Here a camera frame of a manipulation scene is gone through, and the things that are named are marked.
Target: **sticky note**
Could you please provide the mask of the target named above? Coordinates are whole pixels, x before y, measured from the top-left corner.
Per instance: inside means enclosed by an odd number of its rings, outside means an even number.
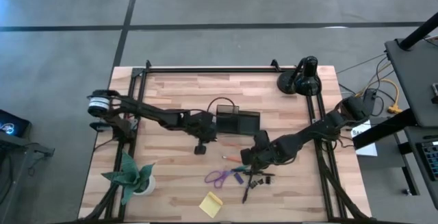
[[[199,207],[211,218],[214,218],[224,203],[215,194],[209,192]]]

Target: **plant leaf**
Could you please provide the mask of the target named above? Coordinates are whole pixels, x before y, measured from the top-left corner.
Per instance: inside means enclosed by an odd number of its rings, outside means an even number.
[[[136,178],[140,176],[136,162],[126,152],[122,153],[122,171],[126,173],[134,173]]]
[[[122,199],[123,205],[125,205],[130,200],[134,190],[135,190],[134,187],[129,187],[129,186],[125,187],[125,189],[123,190],[123,199]]]
[[[114,178],[118,176],[123,176],[125,174],[126,174],[125,172],[109,172],[109,173],[102,173],[102,176],[112,182]]]
[[[140,170],[140,181],[141,182],[145,182],[146,180],[149,179],[149,177],[152,174],[153,165],[155,165],[155,164],[145,165],[142,167],[142,169]]]
[[[124,175],[119,175],[113,178],[112,180],[116,184],[120,184],[122,186],[125,185],[135,185],[137,184],[136,175],[133,173],[125,173]]]
[[[149,178],[145,181],[140,182],[140,187],[138,188],[140,191],[144,192],[146,188],[149,186]]]

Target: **wooden table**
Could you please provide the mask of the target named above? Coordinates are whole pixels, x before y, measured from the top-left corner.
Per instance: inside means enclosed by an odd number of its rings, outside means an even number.
[[[110,89],[127,94],[132,67],[114,69]],[[335,68],[320,66],[322,96],[327,111],[341,100]],[[206,109],[216,97],[228,97],[240,110],[261,113],[261,129],[271,140],[298,132],[309,125],[309,113],[304,96],[284,95],[276,87],[278,73],[157,73],[148,74],[143,101],[159,108]],[[219,100],[216,104],[228,104]],[[216,113],[216,104],[212,111]],[[99,134],[96,144],[111,138],[111,132]],[[222,189],[206,184],[204,177],[211,171],[232,169],[238,163],[222,159],[222,155],[239,156],[240,148],[254,145],[250,136],[219,134],[218,142],[206,144],[205,155],[194,155],[197,139],[184,132],[171,132],[156,122],[142,119],[136,145],[135,161],[138,167],[156,163],[153,174],[157,188],[150,196],[133,196],[127,204],[125,221],[142,222],[273,222],[273,221],[324,221],[326,212],[320,174],[313,142],[308,142],[293,164],[270,166],[267,173],[275,173],[271,185],[250,190],[248,200],[242,204],[244,185],[234,177],[227,178]],[[86,216],[101,200],[110,182],[101,173],[112,171],[116,142],[96,151],[83,194],[79,217]],[[335,150],[341,184],[362,212],[370,215],[365,188],[355,151],[352,147]],[[218,215],[211,219],[199,204],[212,191],[224,202]],[[337,213],[334,192],[333,207]]]

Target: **black lamp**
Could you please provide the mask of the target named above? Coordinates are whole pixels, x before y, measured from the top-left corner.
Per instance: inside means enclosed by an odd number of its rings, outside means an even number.
[[[321,92],[321,80],[316,75],[317,67],[318,59],[313,56],[305,57],[300,61],[295,71],[281,73],[276,85],[285,94],[317,95]]]

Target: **green plant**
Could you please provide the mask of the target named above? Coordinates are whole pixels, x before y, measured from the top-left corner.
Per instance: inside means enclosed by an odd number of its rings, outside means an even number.
[[[134,192],[143,192],[149,185],[149,177],[154,164],[143,166],[139,171],[137,164],[126,152],[122,154],[122,171],[102,173],[112,183],[123,186],[122,204],[125,205]]]

